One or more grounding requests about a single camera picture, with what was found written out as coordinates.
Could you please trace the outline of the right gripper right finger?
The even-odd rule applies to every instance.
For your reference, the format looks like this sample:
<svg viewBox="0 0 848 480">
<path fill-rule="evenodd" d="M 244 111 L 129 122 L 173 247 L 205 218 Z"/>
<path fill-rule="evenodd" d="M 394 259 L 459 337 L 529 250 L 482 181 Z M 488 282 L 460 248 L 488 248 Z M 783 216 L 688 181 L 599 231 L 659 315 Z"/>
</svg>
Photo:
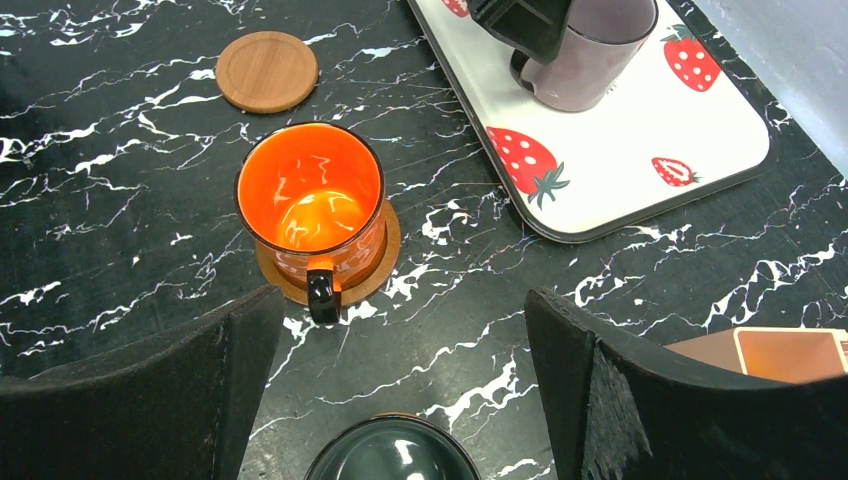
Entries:
<svg viewBox="0 0 848 480">
<path fill-rule="evenodd" d="M 685 357 L 546 288 L 525 320 L 561 479 L 843 479 L 847 379 L 802 384 Z"/>
</svg>

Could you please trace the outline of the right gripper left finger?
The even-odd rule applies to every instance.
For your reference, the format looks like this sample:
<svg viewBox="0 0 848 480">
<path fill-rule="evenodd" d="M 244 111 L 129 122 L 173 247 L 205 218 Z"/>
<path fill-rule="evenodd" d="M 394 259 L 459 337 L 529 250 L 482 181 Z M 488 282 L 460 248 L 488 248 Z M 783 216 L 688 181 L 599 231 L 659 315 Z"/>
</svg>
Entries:
<svg viewBox="0 0 848 480">
<path fill-rule="evenodd" d="M 259 288 L 108 352 L 1 380 L 5 479 L 234 479 L 282 327 Z"/>
</svg>

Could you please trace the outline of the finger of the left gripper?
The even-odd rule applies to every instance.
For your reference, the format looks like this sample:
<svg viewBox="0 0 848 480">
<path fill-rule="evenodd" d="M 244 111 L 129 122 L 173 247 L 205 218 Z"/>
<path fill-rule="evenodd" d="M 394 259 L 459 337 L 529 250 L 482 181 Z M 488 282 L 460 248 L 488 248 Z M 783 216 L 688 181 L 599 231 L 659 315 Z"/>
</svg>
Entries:
<svg viewBox="0 0 848 480">
<path fill-rule="evenodd" d="M 473 20 L 491 36 L 543 65 L 558 55 L 572 3 L 572 0 L 467 2 Z"/>
</svg>

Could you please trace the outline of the lilac mug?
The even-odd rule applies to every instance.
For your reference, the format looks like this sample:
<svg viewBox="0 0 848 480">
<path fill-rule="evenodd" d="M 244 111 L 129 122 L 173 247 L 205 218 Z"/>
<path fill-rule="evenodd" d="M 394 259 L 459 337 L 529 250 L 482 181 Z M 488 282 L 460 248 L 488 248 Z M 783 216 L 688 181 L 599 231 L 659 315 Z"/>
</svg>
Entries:
<svg viewBox="0 0 848 480">
<path fill-rule="evenodd" d="M 546 65 L 515 50 L 510 73 L 539 102 L 565 112 L 588 110 L 602 99 L 653 32 L 655 0 L 576 0 L 558 55 Z"/>
</svg>

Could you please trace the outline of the dark ringed wooden coaster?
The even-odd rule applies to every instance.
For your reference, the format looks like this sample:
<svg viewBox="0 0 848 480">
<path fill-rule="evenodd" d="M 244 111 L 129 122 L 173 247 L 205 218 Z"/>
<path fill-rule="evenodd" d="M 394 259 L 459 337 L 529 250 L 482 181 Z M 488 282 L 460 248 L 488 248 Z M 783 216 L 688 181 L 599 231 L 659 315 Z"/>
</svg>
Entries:
<svg viewBox="0 0 848 480">
<path fill-rule="evenodd" d="M 347 307 L 365 300 L 378 291 L 392 274 L 400 253 L 401 229 L 397 213 L 388 200 L 383 201 L 383 213 L 386 220 L 384 245 L 372 264 L 351 282 L 343 285 L 341 305 Z M 285 298 L 306 306 L 308 304 L 305 288 L 287 279 L 274 263 L 275 256 L 263 247 L 256 247 L 256 259 L 259 268 L 271 285 L 281 289 Z"/>
</svg>

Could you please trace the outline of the white strawberry tray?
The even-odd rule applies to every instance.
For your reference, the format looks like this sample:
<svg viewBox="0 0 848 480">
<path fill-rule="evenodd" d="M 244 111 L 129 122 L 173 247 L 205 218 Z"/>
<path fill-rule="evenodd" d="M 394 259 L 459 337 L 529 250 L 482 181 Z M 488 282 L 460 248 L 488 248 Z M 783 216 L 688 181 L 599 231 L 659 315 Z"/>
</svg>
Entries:
<svg viewBox="0 0 848 480">
<path fill-rule="evenodd" d="M 521 218 L 583 243 L 756 177 L 779 151 L 751 74 L 691 1 L 662 1 L 642 49 L 594 108 L 549 108 L 462 1 L 412 12 Z"/>
</svg>

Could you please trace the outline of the dark green mug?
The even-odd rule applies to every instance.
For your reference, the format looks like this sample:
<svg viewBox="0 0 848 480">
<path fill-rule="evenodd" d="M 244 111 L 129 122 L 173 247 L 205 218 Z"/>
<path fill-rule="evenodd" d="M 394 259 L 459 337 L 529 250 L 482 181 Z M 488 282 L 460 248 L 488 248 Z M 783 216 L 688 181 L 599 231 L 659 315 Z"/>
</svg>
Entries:
<svg viewBox="0 0 848 480">
<path fill-rule="evenodd" d="M 307 479 L 481 478 L 473 460 L 450 434 L 414 415 L 386 413 L 335 436 L 316 456 Z"/>
</svg>

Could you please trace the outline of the orange mug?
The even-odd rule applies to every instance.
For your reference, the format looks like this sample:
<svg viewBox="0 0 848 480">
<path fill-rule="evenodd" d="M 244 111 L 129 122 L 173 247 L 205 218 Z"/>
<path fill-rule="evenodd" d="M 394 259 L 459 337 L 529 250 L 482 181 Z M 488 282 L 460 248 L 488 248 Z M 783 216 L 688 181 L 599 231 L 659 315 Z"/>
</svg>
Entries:
<svg viewBox="0 0 848 480">
<path fill-rule="evenodd" d="M 312 320 L 341 319 L 387 243 L 385 175 L 351 130 L 302 122 L 260 140 L 236 173 L 237 214 L 282 277 L 302 288 Z"/>
</svg>

